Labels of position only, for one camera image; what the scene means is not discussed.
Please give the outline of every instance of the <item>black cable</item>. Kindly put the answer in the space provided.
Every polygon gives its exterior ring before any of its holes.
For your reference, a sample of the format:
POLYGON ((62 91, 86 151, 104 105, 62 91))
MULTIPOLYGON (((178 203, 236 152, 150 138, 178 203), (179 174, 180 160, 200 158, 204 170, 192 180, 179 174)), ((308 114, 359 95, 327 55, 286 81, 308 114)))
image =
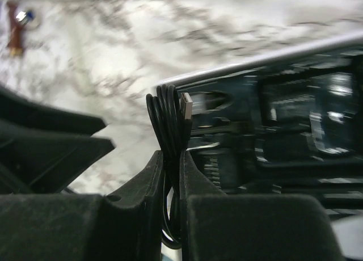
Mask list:
POLYGON ((174 85, 158 86, 157 96, 147 94, 146 104, 164 156, 162 225, 163 231, 171 239, 163 233, 162 242, 171 249, 179 249, 182 246, 179 214, 179 159, 191 135, 191 113, 186 117, 185 108, 180 108, 178 92, 174 85), (170 216, 168 216, 167 196, 171 188, 174 190, 174 195, 171 200, 170 216))

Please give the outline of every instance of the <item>marble table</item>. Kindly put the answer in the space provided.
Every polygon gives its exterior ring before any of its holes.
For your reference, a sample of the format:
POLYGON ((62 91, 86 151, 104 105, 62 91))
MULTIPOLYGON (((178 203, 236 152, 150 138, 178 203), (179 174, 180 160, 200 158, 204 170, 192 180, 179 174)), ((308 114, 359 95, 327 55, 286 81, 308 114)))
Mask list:
POLYGON ((9 58, 1 9, 0 83, 40 103, 103 116, 115 151, 72 187, 110 193, 141 171, 158 143, 145 95, 158 81, 351 30, 363 0, 23 0, 41 26, 9 58))

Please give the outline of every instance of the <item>gray marble vein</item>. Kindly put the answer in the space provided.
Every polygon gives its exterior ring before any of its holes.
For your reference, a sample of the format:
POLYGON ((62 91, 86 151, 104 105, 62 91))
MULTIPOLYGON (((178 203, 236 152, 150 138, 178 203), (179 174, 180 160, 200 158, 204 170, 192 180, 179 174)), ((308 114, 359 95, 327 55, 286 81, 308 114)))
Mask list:
POLYGON ((158 144, 145 95, 158 81, 362 27, 363 0, 27 1, 41 26, 9 58, 0 12, 0 82, 40 103, 101 115, 117 149, 72 183, 110 193, 158 144))

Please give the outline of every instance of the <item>marble surface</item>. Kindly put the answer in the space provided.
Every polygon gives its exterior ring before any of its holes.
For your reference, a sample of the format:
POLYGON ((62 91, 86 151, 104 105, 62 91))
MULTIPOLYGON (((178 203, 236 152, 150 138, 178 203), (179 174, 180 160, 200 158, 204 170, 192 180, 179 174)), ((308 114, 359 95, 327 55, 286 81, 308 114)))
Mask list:
POLYGON ((160 80, 356 30, 363 0, 22 1, 41 26, 9 58, 2 7, 0 82, 41 103, 100 115, 117 149, 72 187, 110 193, 141 171, 158 143, 145 95, 160 80))

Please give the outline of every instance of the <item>black robotic claw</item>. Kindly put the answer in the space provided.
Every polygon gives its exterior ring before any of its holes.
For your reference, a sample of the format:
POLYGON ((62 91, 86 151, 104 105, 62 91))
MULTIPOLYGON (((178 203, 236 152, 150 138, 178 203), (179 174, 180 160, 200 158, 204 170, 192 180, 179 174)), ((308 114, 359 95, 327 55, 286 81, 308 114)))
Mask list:
POLYGON ((114 149, 90 137, 103 129, 98 117, 27 101, 0 87, 0 193, 62 191, 114 149))

